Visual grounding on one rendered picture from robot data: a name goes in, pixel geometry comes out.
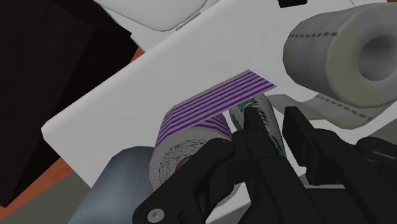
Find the plain white toilet paper roll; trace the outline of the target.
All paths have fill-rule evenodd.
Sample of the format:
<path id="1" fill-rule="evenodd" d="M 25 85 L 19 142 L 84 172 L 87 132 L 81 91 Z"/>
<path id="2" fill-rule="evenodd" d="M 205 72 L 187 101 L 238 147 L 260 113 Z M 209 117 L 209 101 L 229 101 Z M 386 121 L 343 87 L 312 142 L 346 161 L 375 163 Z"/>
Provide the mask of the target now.
<path id="1" fill-rule="evenodd" d="M 301 21 L 287 38 L 287 75 L 316 92 L 304 102 L 269 96 L 283 113 L 296 106 L 308 120 L 341 129 L 367 124 L 397 101 L 397 3 L 371 3 Z"/>

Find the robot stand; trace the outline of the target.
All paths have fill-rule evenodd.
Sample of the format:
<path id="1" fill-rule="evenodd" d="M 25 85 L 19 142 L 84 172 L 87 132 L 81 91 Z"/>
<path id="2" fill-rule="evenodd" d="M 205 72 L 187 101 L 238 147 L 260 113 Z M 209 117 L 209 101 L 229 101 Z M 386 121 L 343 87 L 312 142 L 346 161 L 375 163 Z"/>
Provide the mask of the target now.
<path id="1" fill-rule="evenodd" d="M 94 0 L 0 0 L 0 206 L 58 159 L 42 126 L 136 50 Z"/>

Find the purple striped toilet paper roll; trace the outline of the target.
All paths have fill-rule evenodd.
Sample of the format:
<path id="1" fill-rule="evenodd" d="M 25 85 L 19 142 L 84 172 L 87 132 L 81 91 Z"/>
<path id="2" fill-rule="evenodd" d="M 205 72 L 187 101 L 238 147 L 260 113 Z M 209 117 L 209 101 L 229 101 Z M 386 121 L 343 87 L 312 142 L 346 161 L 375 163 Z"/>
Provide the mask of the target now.
<path id="1" fill-rule="evenodd" d="M 229 109 L 273 88 L 273 83 L 246 70 L 174 105 L 164 116 L 150 161 L 152 187 L 162 185 L 208 140 L 230 140 L 234 124 Z"/>

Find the small black box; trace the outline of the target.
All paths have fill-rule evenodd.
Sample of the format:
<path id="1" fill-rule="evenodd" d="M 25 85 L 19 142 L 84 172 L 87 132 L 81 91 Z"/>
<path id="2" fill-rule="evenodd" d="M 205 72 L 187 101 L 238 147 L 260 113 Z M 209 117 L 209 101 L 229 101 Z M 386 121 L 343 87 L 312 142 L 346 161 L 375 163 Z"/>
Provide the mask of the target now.
<path id="1" fill-rule="evenodd" d="M 280 8 L 288 8 L 307 4 L 308 0 L 277 0 Z"/>

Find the grey metal cylinder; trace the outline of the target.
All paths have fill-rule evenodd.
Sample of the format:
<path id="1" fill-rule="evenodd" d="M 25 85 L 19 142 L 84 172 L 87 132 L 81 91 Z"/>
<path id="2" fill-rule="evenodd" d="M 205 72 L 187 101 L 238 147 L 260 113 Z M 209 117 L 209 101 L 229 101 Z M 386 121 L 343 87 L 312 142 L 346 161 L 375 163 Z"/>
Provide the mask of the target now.
<path id="1" fill-rule="evenodd" d="M 113 156 L 67 224 L 133 224 L 134 211 L 153 193 L 153 150 L 135 146 Z"/>

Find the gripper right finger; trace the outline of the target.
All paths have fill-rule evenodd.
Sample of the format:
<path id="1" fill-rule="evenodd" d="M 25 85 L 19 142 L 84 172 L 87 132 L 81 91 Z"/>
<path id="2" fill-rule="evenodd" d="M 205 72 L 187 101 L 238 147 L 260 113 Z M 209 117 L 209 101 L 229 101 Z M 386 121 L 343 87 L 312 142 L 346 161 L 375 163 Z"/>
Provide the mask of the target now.
<path id="1" fill-rule="evenodd" d="M 397 224 L 397 164 L 369 162 L 333 131 L 314 128 L 295 106 L 284 110 L 282 135 L 310 184 L 338 180 L 368 224 Z"/>

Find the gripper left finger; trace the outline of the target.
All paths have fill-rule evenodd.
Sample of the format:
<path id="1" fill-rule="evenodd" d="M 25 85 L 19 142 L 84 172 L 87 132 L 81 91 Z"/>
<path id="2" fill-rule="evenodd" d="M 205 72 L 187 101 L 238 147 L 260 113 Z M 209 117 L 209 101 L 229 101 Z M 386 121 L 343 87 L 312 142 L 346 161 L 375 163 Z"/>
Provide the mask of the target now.
<path id="1" fill-rule="evenodd" d="M 323 217 L 292 166 L 275 152 L 254 108 L 244 113 L 244 130 L 232 140 L 208 141 L 155 190 L 132 216 L 133 224 L 205 224 L 233 190 L 252 181 L 253 223 L 323 224 Z"/>

